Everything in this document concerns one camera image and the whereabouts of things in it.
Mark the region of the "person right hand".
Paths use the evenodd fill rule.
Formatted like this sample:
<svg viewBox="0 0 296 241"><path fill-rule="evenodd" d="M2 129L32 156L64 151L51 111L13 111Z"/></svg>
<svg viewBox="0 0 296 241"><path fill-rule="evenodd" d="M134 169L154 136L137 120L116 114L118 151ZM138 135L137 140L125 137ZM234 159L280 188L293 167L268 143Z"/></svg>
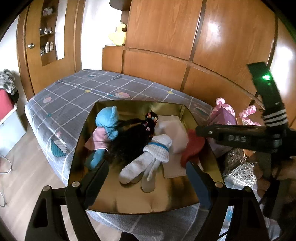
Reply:
<svg viewBox="0 0 296 241"><path fill-rule="evenodd" d="M255 165L253 172L257 179L257 194L262 198L270 187L270 182L263 177L263 171L259 164ZM295 201L295 156L292 157L291 161L288 161L281 166L279 174L278 168L273 169L273 177L275 176L277 177L277 180L288 180L290 182L288 193L285 196L285 202L290 203Z"/></svg>

